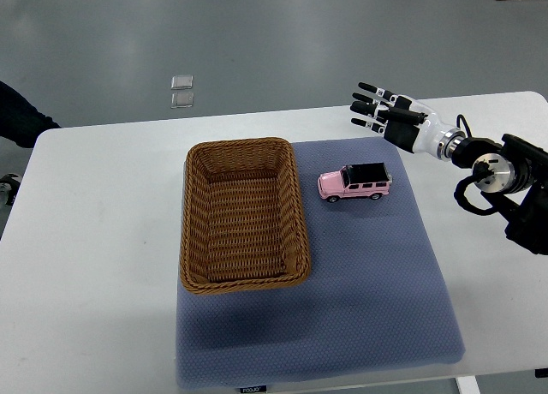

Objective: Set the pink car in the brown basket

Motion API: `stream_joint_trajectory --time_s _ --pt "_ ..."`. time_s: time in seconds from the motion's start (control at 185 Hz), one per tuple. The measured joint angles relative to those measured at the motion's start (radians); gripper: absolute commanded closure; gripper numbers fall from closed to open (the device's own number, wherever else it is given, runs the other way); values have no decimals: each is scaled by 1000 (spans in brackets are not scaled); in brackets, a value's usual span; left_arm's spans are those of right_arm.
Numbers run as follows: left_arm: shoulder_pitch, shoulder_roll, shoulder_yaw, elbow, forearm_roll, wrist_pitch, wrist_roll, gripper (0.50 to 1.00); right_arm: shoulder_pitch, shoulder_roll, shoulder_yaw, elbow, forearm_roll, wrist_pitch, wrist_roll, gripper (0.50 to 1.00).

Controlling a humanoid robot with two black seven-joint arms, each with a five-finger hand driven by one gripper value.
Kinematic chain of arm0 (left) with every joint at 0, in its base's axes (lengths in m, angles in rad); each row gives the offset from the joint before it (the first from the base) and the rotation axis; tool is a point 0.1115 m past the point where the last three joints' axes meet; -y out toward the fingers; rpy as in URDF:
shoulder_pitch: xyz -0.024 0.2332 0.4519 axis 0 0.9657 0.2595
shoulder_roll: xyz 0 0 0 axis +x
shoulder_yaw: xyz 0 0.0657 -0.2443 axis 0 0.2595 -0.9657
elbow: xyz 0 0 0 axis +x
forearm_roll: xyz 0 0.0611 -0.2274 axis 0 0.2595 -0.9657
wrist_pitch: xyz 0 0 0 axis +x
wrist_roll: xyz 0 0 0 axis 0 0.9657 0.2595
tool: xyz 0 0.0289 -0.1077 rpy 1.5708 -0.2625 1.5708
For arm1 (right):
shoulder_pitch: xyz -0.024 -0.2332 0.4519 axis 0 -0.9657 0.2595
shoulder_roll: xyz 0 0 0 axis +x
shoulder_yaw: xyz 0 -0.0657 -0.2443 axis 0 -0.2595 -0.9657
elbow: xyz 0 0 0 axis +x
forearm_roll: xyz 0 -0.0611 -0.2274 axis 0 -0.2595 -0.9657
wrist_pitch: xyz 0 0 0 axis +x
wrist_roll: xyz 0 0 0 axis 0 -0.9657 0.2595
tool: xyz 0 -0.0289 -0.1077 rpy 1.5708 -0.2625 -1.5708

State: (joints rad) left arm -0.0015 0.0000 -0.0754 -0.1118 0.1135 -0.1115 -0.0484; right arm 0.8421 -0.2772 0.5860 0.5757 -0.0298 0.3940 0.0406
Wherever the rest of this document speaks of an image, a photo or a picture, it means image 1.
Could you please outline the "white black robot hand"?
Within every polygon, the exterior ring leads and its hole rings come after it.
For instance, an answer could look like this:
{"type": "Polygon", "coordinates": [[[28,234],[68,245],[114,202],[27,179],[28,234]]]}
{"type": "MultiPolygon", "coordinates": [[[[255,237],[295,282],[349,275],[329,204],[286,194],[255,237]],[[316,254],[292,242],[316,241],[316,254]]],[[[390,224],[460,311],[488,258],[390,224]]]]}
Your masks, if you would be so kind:
{"type": "Polygon", "coordinates": [[[388,110],[385,124],[352,118],[354,125],[384,134],[391,144],[411,153],[428,153],[435,158],[450,158],[449,146],[456,139],[456,127],[440,119],[436,111],[405,95],[395,95],[382,87],[359,82],[361,93],[353,93],[350,110],[382,119],[379,112],[388,110]]]}

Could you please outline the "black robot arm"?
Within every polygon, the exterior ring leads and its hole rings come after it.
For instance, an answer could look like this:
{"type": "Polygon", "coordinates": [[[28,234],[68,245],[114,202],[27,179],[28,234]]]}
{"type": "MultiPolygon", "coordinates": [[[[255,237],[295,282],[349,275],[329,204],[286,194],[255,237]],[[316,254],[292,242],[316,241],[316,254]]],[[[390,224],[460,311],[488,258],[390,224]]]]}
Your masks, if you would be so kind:
{"type": "Polygon", "coordinates": [[[500,214],[508,240],[533,254],[547,253],[547,153],[512,134],[497,143],[475,137],[464,115],[449,125],[429,106],[364,82],[353,93],[352,122],[409,153],[428,153],[470,175],[454,198],[478,216],[500,214]]]}

